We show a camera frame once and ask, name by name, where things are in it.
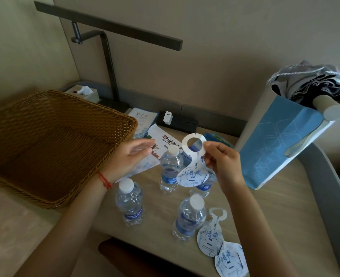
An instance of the red string bracelet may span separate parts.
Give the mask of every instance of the red string bracelet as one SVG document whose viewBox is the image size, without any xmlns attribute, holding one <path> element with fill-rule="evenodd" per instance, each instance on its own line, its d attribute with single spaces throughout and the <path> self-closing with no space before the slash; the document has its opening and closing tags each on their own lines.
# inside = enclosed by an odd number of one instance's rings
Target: red string bracelet
<svg viewBox="0 0 340 277">
<path fill-rule="evenodd" d="M 102 181 L 103 185 L 107 190 L 110 190 L 114 184 L 110 183 L 105 176 L 102 175 L 101 172 L 97 171 L 97 174 L 99 175 L 100 180 Z"/>
</svg>

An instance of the hand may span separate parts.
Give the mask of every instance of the hand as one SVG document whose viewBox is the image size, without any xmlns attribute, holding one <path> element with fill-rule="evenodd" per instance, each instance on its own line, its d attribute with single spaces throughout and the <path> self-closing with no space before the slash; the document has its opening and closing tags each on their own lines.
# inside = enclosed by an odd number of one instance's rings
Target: hand
<svg viewBox="0 0 340 277">
<path fill-rule="evenodd" d="M 154 139 L 135 139 L 120 144 L 101 169 L 101 173 L 109 182 L 116 182 L 152 153 L 153 145 Z"/>
<path fill-rule="evenodd" d="M 236 185 L 245 185 L 241 172 L 240 155 L 220 142 L 207 141 L 205 163 L 214 170 L 223 193 L 228 193 Z"/>
</svg>

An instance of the power outlet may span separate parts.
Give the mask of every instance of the power outlet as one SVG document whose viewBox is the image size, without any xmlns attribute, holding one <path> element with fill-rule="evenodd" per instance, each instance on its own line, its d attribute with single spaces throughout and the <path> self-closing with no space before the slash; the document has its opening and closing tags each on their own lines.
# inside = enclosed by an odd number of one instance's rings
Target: power outlet
<svg viewBox="0 0 340 277">
<path fill-rule="evenodd" d="M 193 120 L 191 118 L 180 117 L 180 116 L 172 116 L 171 124 L 166 124 L 164 122 L 165 112 L 159 112 L 156 124 L 164 127 L 168 127 L 171 129 L 179 130 L 186 133 L 195 133 L 198 126 L 198 121 Z"/>
</svg>

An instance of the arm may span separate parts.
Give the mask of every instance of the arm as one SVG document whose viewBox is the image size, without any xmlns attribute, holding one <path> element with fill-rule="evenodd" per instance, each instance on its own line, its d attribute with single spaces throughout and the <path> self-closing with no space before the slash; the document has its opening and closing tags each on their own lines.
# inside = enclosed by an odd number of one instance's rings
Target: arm
<svg viewBox="0 0 340 277">
<path fill-rule="evenodd" d="M 153 139 L 122 143 L 101 169 L 111 183 L 127 175 L 152 152 Z M 15 276 L 70 276 L 107 189 L 95 175 Z"/>
<path fill-rule="evenodd" d="M 204 146 L 205 162 L 216 173 L 229 202 L 250 275 L 298 276 L 243 179 L 239 153 L 219 142 Z"/>
</svg>

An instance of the person's left hand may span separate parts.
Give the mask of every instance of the person's left hand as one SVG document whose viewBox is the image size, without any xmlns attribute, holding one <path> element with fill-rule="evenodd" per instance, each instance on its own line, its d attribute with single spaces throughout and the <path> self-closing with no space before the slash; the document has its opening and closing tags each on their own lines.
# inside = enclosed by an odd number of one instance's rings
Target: person's left hand
<svg viewBox="0 0 340 277">
<path fill-rule="evenodd" d="M 106 179 L 114 183 L 129 174 L 146 156 L 152 153 L 154 139 L 135 139 L 121 143 L 101 168 Z"/>
</svg>

